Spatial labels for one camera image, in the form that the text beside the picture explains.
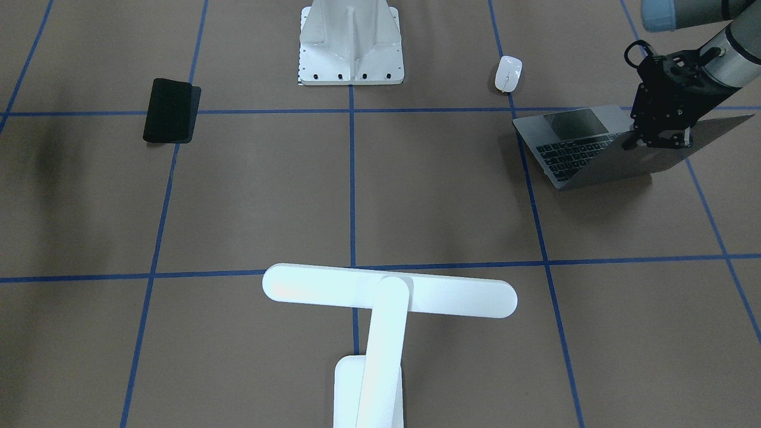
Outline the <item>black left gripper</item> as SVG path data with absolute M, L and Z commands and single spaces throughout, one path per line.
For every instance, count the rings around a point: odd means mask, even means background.
M 723 101 L 723 85 L 705 70 L 720 51 L 649 51 L 638 65 L 641 81 L 631 119 L 633 130 L 622 134 L 622 149 L 636 149 L 640 140 L 690 140 L 688 131 Z

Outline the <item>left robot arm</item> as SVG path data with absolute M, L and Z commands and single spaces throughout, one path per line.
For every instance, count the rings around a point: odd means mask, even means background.
M 687 51 L 658 54 L 646 41 L 635 41 L 645 57 L 635 65 L 640 84 L 631 107 L 633 130 L 650 148 L 688 148 L 698 121 L 759 76 L 759 2 L 643 1 L 640 14 L 651 33 L 725 23 Z

